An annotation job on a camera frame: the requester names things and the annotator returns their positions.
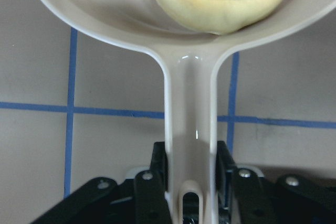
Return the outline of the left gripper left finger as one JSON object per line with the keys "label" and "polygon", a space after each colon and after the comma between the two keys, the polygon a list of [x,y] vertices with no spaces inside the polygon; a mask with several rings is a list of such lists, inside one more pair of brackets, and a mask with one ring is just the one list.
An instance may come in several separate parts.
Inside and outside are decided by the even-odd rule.
{"label": "left gripper left finger", "polygon": [[156,142],[149,169],[121,184],[107,177],[91,179],[34,223],[172,223],[166,171],[165,144]]}

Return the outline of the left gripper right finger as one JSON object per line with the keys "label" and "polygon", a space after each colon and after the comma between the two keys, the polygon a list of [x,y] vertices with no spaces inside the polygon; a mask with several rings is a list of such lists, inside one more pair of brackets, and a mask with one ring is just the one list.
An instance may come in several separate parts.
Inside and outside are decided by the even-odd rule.
{"label": "left gripper right finger", "polygon": [[335,223],[335,188],[285,174],[273,183],[255,168],[238,166],[217,143],[219,223]]}

